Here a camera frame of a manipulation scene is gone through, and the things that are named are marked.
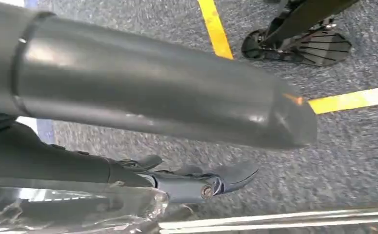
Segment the floor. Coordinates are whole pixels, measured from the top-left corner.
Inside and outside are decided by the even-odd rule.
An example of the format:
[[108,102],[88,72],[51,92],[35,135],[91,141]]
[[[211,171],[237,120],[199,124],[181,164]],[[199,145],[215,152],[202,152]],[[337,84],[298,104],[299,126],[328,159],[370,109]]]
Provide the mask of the floor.
[[[276,6],[261,0],[215,2],[234,58],[243,60],[243,38],[264,28]],[[39,0],[38,7],[213,53],[196,0]],[[254,64],[295,85],[308,99],[378,88],[378,0],[361,0],[338,16],[338,24],[354,46],[342,63],[325,68]],[[203,218],[378,203],[378,106],[319,115],[317,144],[284,152],[57,121],[54,131],[57,143],[68,149],[117,159],[158,154],[172,169],[251,159],[260,169],[257,179],[242,191],[204,203],[198,213]]]

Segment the black tube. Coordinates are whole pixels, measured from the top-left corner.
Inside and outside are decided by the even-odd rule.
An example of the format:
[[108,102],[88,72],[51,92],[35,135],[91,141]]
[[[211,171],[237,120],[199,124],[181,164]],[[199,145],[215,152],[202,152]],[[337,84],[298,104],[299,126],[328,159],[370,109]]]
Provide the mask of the black tube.
[[0,113],[277,149],[316,140],[308,103],[253,66],[67,19],[35,20],[15,45],[12,75],[0,76],[0,89],[13,84],[13,103],[0,103]]
[[17,122],[0,131],[0,178],[109,184],[121,180],[128,187],[152,186],[112,159],[44,144]]

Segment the yellow line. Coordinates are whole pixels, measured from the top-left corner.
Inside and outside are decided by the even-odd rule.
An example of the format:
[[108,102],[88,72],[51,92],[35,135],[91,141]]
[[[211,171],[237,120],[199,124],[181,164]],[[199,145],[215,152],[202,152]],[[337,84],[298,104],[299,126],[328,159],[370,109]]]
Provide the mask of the yellow line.
[[[215,54],[233,59],[225,30],[213,0],[198,0]],[[378,105],[378,88],[310,100],[316,114]]]
[[316,114],[378,105],[378,88],[310,100]]
[[198,2],[215,54],[227,59],[233,59],[215,2],[213,0],[198,0]]

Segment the metal rod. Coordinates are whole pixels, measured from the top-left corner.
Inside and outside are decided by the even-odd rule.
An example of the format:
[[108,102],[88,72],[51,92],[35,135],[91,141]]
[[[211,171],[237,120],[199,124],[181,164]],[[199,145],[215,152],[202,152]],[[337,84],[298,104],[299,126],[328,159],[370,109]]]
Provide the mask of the metal rod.
[[231,217],[220,219],[205,219],[182,222],[161,222],[159,226],[164,229],[207,227],[228,224],[244,224],[245,222],[257,221],[291,221],[297,219],[309,218],[337,218],[337,217],[354,217],[354,216],[371,216],[378,215],[378,207],[375,208],[353,208],[332,211],[309,211],[288,214],[269,214],[256,216]]
[[336,226],[351,224],[378,223],[378,217],[350,218],[350,219],[325,219],[322,221],[300,221],[291,223],[272,223],[258,225],[237,225],[237,226],[213,226],[213,227],[192,227],[182,229],[163,229],[161,234],[182,234],[182,233],[204,233],[204,232],[224,232],[224,231],[244,231],[258,229],[279,229],[279,228],[301,228],[301,227],[319,227],[319,226]]

